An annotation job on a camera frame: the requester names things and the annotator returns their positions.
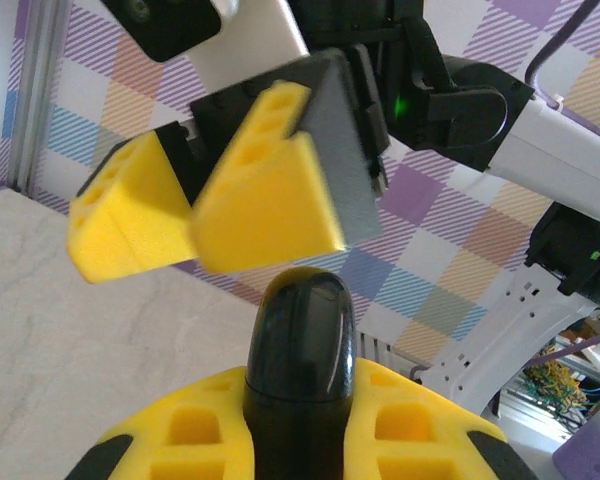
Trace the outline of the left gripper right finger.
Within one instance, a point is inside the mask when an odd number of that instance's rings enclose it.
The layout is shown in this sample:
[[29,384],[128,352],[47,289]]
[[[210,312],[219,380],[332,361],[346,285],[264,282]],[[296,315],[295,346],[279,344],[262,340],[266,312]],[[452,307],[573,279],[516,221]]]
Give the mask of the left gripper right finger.
[[370,360],[356,361],[345,479],[535,479],[499,427]]

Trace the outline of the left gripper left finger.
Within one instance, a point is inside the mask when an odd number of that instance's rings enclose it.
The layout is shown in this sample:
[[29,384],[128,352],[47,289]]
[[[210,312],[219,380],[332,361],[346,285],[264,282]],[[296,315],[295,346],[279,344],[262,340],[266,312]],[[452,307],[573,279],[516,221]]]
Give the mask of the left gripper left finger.
[[69,479],[253,479],[245,369],[180,388],[106,431]]

